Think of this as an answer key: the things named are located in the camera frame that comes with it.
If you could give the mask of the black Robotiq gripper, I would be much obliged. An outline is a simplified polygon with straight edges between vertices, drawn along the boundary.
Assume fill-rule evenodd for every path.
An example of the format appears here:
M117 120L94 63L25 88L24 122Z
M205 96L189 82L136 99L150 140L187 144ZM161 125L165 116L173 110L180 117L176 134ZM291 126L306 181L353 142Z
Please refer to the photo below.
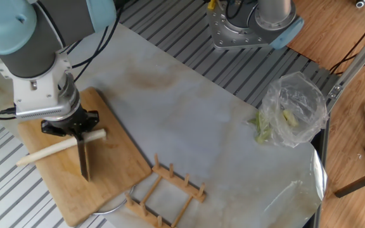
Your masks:
M45 134L54 136L72 136L77 141L84 141L84 135L91 132L99 122L99 114L97 111L87 111L79 106L76 111L63 120L43 120L41 122L41 130Z

